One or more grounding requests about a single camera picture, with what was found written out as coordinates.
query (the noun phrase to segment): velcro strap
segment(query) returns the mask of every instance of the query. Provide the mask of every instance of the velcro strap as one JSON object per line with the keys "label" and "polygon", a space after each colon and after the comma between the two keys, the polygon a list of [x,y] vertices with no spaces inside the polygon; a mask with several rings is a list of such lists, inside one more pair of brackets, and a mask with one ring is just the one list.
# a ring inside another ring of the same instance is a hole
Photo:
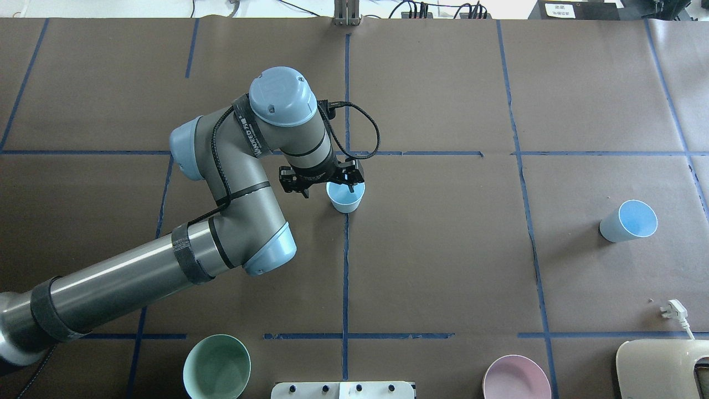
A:
{"label": "velcro strap", "polygon": [[59,318],[57,308],[54,307],[54,302],[52,301],[52,283],[60,277],[51,278],[32,289],[30,312],[32,313],[32,318],[47,335],[59,342],[69,342],[90,332],[76,332]]}
{"label": "velcro strap", "polygon": [[199,260],[194,257],[192,243],[189,241],[187,234],[187,223],[172,231],[172,253],[190,283],[198,285],[214,279],[213,276],[204,270]]}

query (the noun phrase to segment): black cable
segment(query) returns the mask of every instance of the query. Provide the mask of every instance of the black cable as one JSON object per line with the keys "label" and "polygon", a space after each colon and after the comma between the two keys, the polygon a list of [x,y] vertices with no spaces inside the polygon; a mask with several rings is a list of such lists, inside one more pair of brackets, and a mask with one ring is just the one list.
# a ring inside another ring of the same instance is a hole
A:
{"label": "black cable", "polygon": [[56,345],[49,348],[49,351],[45,355],[44,359],[42,359],[42,362],[40,363],[40,365],[37,366],[37,370],[35,370],[35,373],[32,375],[32,377],[30,377],[29,381],[27,381],[27,384],[25,384],[25,388],[22,388],[22,391],[19,394],[17,394],[15,399],[21,399],[25,395],[25,393],[27,393],[27,390],[29,390],[30,387],[32,386],[32,384],[35,383],[35,380],[37,379],[37,377],[40,375],[40,373],[44,369],[44,366],[47,365],[49,358],[52,357],[52,354],[54,353],[54,350],[56,348],[57,348]]}
{"label": "black cable", "polygon": [[236,15],[236,11],[239,11],[240,0],[234,0],[234,9],[227,15],[227,18],[233,18]]}
{"label": "black cable", "polygon": [[285,0],[278,0],[278,2],[279,2],[279,3],[283,3],[283,4],[288,4],[288,5],[291,6],[291,7],[295,7],[295,8],[297,8],[297,9],[300,10],[300,11],[305,11],[306,13],[312,14],[312,15],[314,15],[314,16],[321,16],[320,14],[314,13],[314,12],[312,12],[312,11],[310,11],[310,10],[306,10],[306,9],[304,9],[303,7],[298,7],[297,5],[291,4],[291,3],[289,3],[289,2],[287,2],[287,1],[285,1]]}
{"label": "black cable", "polygon": [[457,9],[460,6],[449,6],[447,4],[428,4],[426,3],[427,6],[434,6],[434,7],[450,7],[452,9]]}
{"label": "black cable", "polygon": [[473,7],[473,12],[468,15],[468,19],[473,19],[473,18],[477,18],[477,17],[478,17],[478,12],[479,12],[479,9],[480,9],[479,7],[480,7],[480,0],[478,0],[478,2],[475,3],[475,7]]}
{"label": "black cable", "polygon": [[224,169],[222,169],[221,160],[219,159],[219,154],[217,153],[217,131],[219,130],[221,124],[224,123],[227,116],[229,116],[229,114],[231,114],[232,112],[234,112],[234,106],[230,106],[229,109],[227,109],[226,112],[224,112],[224,114],[219,117],[217,123],[214,124],[214,129],[212,129],[211,139],[212,159],[214,159],[214,166],[217,168],[217,173],[219,173],[219,178],[221,179],[222,185],[224,186],[224,191],[226,193],[226,196],[224,197],[225,202],[216,209],[212,209],[211,211],[203,214],[195,220],[191,220],[187,223],[187,226],[191,226],[192,224],[201,222],[212,215],[222,212],[224,209],[229,207],[229,204],[231,204],[231,188],[229,188],[229,182],[226,180],[226,175],[224,174]]}
{"label": "black cable", "polygon": [[468,14],[473,13],[473,5],[470,3],[465,3],[465,4],[462,4],[460,7],[458,7],[458,9],[455,11],[455,15],[453,15],[453,19],[458,18],[458,14],[460,13],[460,10],[462,10],[463,7],[465,7],[465,6],[468,6]]}
{"label": "black cable", "polygon": [[351,159],[360,159],[361,160],[361,159],[369,159],[369,158],[375,156],[376,152],[379,151],[379,144],[381,143],[381,136],[379,134],[379,126],[376,125],[376,122],[374,121],[374,119],[365,110],[363,110],[362,108],[360,108],[356,104],[353,104],[352,102],[349,102],[349,101],[331,102],[329,105],[330,105],[330,108],[335,108],[335,109],[342,108],[344,106],[350,106],[350,107],[356,109],[357,111],[362,113],[362,115],[364,115],[367,119],[369,119],[369,121],[372,123],[372,126],[374,126],[374,131],[376,132],[376,146],[374,147],[374,150],[371,153],[368,153],[365,155],[352,155],[352,154],[348,153],[344,147],[342,147],[340,140],[337,139],[337,136],[335,135],[335,132],[333,131],[333,126],[330,125],[330,120],[328,118],[327,111],[323,108],[323,106],[318,104],[318,110],[320,111],[320,116],[323,118],[323,122],[325,122],[325,130],[328,132],[330,137],[332,137],[333,140],[335,140],[335,144],[337,144],[337,146],[340,148],[340,151],[342,151],[343,154],[345,154],[348,158],[351,158]]}
{"label": "black cable", "polygon": [[391,13],[389,14],[389,18],[391,18],[392,15],[394,15],[394,12],[396,12],[396,9],[401,6],[401,4],[407,3],[408,4],[408,17],[411,18],[411,4],[413,3],[413,6],[416,7],[416,2],[412,0],[403,0],[401,3],[397,4],[396,7],[394,7],[393,10],[391,10]]}

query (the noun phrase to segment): paper cup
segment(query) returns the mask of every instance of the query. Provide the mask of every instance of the paper cup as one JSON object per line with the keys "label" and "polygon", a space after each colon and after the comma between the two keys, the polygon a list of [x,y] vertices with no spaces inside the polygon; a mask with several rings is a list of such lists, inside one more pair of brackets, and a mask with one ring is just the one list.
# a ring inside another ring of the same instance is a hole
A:
{"label": "paper cup", "polygon": [[353,188],[354,192],[350,192],[350,187],[347,185],[339,185],[333,182],[328,182],[325,185],[325,191],[328,192],[328,197],[330,197],[333,206],[343,214],[353,212],[359,206],[359,202],[362,201],[364,183],[359,183]]}
{"label": "paper cup", "polygon": [[657,215],[652,208],[637,199],[623,202],[601,221],[601,235],[610,242],[649,237],[657,230]]}

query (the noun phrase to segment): white power cord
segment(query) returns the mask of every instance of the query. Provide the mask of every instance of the white power cord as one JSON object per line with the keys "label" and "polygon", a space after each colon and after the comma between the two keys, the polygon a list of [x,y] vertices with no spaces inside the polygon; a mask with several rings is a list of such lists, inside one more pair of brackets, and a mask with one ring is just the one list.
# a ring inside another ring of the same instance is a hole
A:
{"label": "white power cord", "polygon": [[662,312],[662,317],[665,319],[676,319],[679,324],[684,328],[684,331],[689,335],[689,339],[694,339],[694,334],[692,330],[689,329],[689,323],[687,322],[687,309],[682,305],[682,302],[678,300],[667,301],[667,306],[660,307],[660,312]]}

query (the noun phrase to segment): pink bowl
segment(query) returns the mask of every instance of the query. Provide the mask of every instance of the pink bowl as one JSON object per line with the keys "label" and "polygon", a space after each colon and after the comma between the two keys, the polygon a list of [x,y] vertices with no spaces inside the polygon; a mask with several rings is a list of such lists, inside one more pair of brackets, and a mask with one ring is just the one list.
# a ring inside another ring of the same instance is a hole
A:
{"label": "pink bowl", "polygon": [[520,355],[495,360],[483,378],[485,399],[551,399],[552,389],[544,371]]}

